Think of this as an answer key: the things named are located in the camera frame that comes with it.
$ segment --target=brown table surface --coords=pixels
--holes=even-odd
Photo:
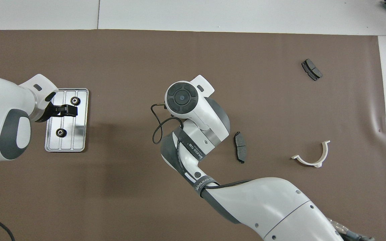
[[[323,73],[312,81],[311,59]],[[44,150],[45,124],[0,162],[0,221],[17,240],[260,240],[232,224],[161,158],[150,106],[203,75],[231,121],[200,163],[220,183],[281,177],[329,218],[386,241],[386,123],[376,36],[138,30],[0,31],[0,78],[41,73],[90,90],[87,147]],[[161,118],[167,110],[158,109]],[[165,125],[165,134],[176,123]],[[236,160],[233,135],[248,148]],[[317,160],[321,168],[290,157]],[[0,229],[0,240],[8,236]]]

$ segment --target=center button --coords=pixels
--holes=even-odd
[[[189,102],[190,96],[185,90],[180,90],[175,94],[175,102],[178,105],[185,105]]]

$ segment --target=rectangular metal tray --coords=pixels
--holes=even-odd
[[[51,117],[47,120],[46,143],[44,148],[50,152],[80,152],[85,148],[87,109],[89,106],[89,90],[85,88],[63,88],[59,89],[52,99],[53,105],[72,105],[71,98],[78,97],[80,104],[77,105],[78,115],[76,117]],[[56,130],[66,130],[65,137],[58,137]]]

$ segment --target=dark gray button pad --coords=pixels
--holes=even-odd
[[[193,85],[176,83],[168,90],[167,104],[173,112],[186,114],[196,107],[198,98],[197,90]]]

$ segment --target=velcro strap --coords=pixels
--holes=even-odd
[[[193,184],[193,188],[195,189],[195,191],[197,192],[197,194],[199,194],[199,196],[201,196],[201,192],[202,192],[202,189],[208,185],[209,183],[211,182],[215,182],[217,183],[212,177],[208,176],[208,175],[205,175],[201,178],[199,178],[199,180],[197,180],[194,184]]]
[[[206,154],[199,148],[198,145],[181,129],[178,127],[174,130],[175,135],[178,140],[183,144],[183,146],[199,161],[202,161]]]

